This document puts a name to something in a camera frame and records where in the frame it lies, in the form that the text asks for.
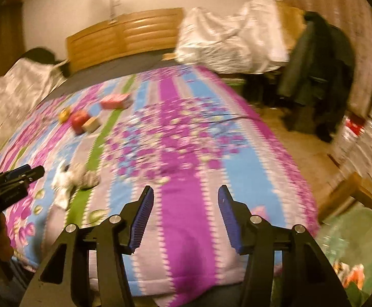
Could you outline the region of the wooden headboard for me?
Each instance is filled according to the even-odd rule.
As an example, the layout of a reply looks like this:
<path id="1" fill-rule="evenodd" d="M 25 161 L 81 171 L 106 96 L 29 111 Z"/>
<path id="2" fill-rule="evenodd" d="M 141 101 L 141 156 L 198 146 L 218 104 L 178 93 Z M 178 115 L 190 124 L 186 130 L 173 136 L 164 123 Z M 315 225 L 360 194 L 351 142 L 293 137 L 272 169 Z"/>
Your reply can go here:
<path id="1" fill-rule="evenodd" d="M 173 49 L 185 16 L 182 8 L 163 8 L 123 14 L 103 21 L 66 39 L 72 73 L 117 58 Z"/>

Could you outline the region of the red apple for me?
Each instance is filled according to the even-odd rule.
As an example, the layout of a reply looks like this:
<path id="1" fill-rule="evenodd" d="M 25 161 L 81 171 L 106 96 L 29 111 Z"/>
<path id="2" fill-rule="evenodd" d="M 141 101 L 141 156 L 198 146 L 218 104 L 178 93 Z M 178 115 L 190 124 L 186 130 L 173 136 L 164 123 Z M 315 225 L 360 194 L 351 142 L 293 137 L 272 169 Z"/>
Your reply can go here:
<path id="1" fill-rule="evenodd" d="M 85 132 L 83 126 L 89 119 L 89 113 L 82 109 L 71 114 L 71 127 L 76 135 L 81 135 Z"/>

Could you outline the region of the dark jacket on chair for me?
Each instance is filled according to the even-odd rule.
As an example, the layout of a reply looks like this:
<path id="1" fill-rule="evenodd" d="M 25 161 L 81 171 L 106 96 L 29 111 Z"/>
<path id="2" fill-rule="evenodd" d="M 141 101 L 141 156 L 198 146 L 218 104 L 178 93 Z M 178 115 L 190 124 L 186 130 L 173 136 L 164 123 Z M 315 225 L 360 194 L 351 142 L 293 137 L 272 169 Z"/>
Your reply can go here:
<path id="1" fill-rule="evenodd" d="M 287 130 L 314 134 L 329 143 L 347 109 L 355 53 L 346 34 L 320 14 L 307 11 L 305 30 L 284 68 L 277 94 L 288 112 Z"/>

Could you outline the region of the left white satin cover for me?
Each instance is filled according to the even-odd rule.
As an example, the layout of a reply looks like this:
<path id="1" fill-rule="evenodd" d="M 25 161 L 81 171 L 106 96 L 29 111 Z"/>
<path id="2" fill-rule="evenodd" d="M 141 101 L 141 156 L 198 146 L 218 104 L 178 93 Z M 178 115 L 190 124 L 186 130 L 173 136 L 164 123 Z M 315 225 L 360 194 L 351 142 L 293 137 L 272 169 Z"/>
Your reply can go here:
<path id="1" fill-rule="evenodd" d="M 28 58 L 19 59 L 0 76 L 0 149 L 28 113 L 65 81 L 59 65 Z"/>

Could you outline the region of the pink rectangular box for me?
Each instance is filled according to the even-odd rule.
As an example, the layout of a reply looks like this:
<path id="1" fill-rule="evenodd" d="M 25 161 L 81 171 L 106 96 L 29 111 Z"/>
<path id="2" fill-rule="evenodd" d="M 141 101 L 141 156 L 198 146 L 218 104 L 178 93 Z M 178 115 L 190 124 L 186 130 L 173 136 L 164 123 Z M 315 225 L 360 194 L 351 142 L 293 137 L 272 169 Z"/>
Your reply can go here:
<path id="1" fill-rule="evenodd" d="M 126 109 L 133 103 L 130 94 L 110 94 L 100 100 L 103 109 Z"/>

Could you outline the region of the green lined trash bin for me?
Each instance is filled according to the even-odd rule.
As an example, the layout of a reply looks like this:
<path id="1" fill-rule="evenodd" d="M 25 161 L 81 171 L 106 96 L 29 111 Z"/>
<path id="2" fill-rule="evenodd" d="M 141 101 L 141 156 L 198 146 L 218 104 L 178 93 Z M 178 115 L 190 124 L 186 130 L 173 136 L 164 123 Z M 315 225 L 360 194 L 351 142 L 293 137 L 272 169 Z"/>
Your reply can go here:
<path id="1" fill-rule="evenodd" d="M 324 223 L 316 242 L 331 264 L 363 265 L 362 291 L 372 294 L 372 209 L 358 207 Z"/>

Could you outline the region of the wooden chair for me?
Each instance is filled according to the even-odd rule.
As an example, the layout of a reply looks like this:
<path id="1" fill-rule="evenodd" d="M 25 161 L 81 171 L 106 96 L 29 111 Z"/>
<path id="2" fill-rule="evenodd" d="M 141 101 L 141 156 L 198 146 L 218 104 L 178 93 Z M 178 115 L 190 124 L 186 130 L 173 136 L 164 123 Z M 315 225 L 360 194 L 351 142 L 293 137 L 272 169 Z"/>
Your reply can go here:
<path id="1" fill-rule="evenodd" d="M 372 210 L 372 178 L 362 178 L 358 173 L 352 173 L 339 183 L 319 207 L 318 223 L 322 225 L 358 204 Z"/>

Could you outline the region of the grey paper ball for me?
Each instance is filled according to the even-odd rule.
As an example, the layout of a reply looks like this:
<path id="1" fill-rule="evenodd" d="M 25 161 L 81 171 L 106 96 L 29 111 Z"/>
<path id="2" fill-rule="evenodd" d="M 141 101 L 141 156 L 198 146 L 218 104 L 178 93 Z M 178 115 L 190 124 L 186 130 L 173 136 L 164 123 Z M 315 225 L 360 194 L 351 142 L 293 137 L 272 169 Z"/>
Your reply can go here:
<path id="1" fill-rule="evenodd" d="M 83 163 L 74 166 L 73 182 L 78 189 L 91 189 L 96 187 L 100 182 L 100 177 L 96 171 L 89 170 Z"/>

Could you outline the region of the white satin cover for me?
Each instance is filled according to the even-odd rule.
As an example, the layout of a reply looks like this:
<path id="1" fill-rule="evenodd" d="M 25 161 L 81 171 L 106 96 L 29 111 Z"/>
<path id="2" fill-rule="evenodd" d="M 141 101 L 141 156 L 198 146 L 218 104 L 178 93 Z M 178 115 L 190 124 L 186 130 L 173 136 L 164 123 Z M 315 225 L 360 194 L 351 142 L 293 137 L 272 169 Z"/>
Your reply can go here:
<path id="1" fill-rule="evenodd" d="M 28 113 L 65 81 L 59 65 L 28 58 L 19 59 L 0 76 L 0 149 Z"/>
<path id="2" fill-rule="evenodd" d="M 288 62 L 274 0 L 250 0 L 233 15 L 189 10 L 175 49 L 180 64 L 202 64 L 216 73 L 262 74 Z"/>

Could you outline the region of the small golden ornament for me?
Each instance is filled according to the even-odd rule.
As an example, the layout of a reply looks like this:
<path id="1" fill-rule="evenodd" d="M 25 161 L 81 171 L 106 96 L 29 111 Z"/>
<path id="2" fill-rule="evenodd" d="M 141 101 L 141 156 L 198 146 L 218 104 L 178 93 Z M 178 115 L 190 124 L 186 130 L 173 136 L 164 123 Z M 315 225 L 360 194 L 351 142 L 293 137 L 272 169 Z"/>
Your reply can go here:
<path id="1" fill-rule="evenodd" d="M 65 122 L 67 122 L 70 115 L 71 115 L 70 107 L 66 107 L 66 108 L 62 109 L 59 113 L 59 123 L 63 124 Z"/>

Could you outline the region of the floral striped bedspread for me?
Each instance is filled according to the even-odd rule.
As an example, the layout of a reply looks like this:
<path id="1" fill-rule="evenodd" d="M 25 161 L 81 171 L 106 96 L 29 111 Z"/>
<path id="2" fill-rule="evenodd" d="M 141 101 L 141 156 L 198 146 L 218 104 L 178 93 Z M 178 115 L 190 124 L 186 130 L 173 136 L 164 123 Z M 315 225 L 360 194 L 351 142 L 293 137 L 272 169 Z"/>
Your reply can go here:
<path id="1" fill-rule="evenodd" d="M 130 94 L 126 109 L 103 109 L 110 94 Z M 59 113 L 99 119 L 76 135 Z M 78 189 L 75 165 L 99 184 Z M 243 279 L 246 258 L 231 247 L 218 189 L 272 225 L 317 232 L 316 203 L 283 145 L 242 97 L 204 67 L 175 66 L 107 80 L 39 105 L 0 151 L 0 171 L 42 165 L 45 175 L 6 212 L 15 258 L 38 268 L 64 226 L 100 224 L 154 190 L 140 247 L 124 257 L 135 296 L 181 306 L 214 286 Z"/>

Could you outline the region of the right white satin cover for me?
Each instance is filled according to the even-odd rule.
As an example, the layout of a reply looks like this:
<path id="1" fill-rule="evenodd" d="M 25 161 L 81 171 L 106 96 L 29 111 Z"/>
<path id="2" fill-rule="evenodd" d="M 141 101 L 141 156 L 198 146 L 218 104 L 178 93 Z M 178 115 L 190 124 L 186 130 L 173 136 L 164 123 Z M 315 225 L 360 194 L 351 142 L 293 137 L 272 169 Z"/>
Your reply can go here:
<path id="1" fill-rule="evenodd" d="M 189 10 L 175 49 L 180 64 L 202 64 L 216 73 L 262 74 L 288 62 L 274 0 L 250 0 L 233 15 Z"/>

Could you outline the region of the tan sponge block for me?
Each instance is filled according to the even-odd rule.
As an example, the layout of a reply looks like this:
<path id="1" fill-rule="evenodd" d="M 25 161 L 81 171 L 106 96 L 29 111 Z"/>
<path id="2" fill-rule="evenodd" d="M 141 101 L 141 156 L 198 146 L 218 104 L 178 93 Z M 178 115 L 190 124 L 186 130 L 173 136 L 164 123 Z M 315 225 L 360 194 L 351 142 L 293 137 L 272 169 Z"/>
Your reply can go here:
<path id="1" fill-rule="evenodd" d="M 82 125 L 82 129 L 86 133 L 93 133 L 101 126 L 99 119 L 97 117 L 92 116 L 89 120 Z"/>

